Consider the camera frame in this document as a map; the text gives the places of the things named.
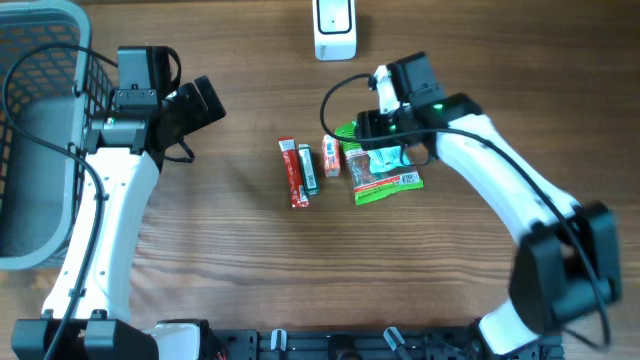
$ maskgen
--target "red candy bar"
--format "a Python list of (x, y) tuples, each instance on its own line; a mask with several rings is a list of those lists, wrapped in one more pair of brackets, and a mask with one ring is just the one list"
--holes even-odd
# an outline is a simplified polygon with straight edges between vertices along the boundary
[(284, 165), (287, 167), (287, 176), (289, 177), (289, 188), (291, 189), (291, 206), (307, 207), (309, 206), (309, 198), (304, 191), (304, 183), (300, 174), (300, 162), (298, 160), (298, 152), (296, 151), (296, 142), (291, 136), (285, 136), (278, 139)]

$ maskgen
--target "barcode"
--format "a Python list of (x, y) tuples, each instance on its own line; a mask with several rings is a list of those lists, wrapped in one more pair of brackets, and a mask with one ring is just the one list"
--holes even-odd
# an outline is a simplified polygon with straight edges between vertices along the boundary
[(416, 184), (420, 182), (418, 173), (400, 175), (400, 180), (396, 181), (398, 185)]
[(307, 178), (307, 188), (313, 189), (316, 185), (316, 179), (313, 177), (313, 164), (311, 163), (311, 151), (309, 149), (300, 150), (300, 159), (302, 159), (302, 167), (304, 175)]

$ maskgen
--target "wood grain surface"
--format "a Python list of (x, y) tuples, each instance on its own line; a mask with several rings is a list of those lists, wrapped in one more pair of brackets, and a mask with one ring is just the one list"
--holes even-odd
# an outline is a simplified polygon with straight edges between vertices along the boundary
[[(259, 330), (465, 325), (500, 304), (513, 242), (441, 163), (420, 169), (423, 190), (356, 207), (343, 171), (321, 177), (308, 209), (290, 206), (277, 138), (318, 152), (318, 109), (331, 86), (426, 51), (446, 91), (470, 94), (534, 168), (581, 202), (614, 209), (625, 285), (610, 311), (615, 344), (603, 355), (567, 338), (567, 357), (640, 357), (638, 2), (359, 1), (357, 56), (331, 63), (314, 57), (308, 0), (85, 10), (96, 50), (115, 58), (121, 45), (169, 45), (184, 81), (208, 75), (228, 112), (187, 137), (194, 164), (165, 164), (134, 260), (133, 325), (181, 317)], [(332, 98), (328, 122), (375, 107), (357, 83)], [(56, 276), (0, 273), (0, 358), (13, 358), (14, 321), (38, 316)], [(595, 316), (575, 327), (599, 335)]]

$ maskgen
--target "white robotic arm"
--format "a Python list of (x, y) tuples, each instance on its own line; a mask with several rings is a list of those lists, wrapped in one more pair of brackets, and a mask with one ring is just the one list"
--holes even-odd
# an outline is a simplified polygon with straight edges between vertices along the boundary
[[(561, 191), (520, 157), (498, 134), (486, 115), (467, 115), (449, 123), (451, 128), (468, 131), (490, 140), (525, 169), (547, 193), (567, 218), (574, 215), (578, 202)], [(478, 191), (506, 225), (513, 241), (531, 231), (536, 222), (552, 224), (557, 221), (551, 211), (531, 190), (522, 177), (493, 150), (473, 139), (460, 135), (439, 133), (436, 146), (440, 159)], [(486, 343), (494, 354), (504, 355), (536, 340), (540, 334), (531, 331), (520, 319), (511, 300), (487, 314), (479, 324)]]
[[(94, 310), (109, 319), (129, 321), (129, 279), (138, 232), (147, 201), (158, 181), (159, 170), (147, 152), (131, 154), (129, 148), (102, 148), (88, 155), (106, 194), (102, 227), (74, 319), (89, 319)], [(71, 243), (58, 280), (42, 307), (43, 314), (61, 319), (69, 306), (69, 291), (78, 277), (89, 242), (96, 202), (95, 184), (85, 181)]]

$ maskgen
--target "white plug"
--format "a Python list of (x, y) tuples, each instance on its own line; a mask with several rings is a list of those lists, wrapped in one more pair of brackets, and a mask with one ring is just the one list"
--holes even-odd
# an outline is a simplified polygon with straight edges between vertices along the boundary
[(316, 58), (346, 60), (356, 55), (355, 0), (313, 0)]

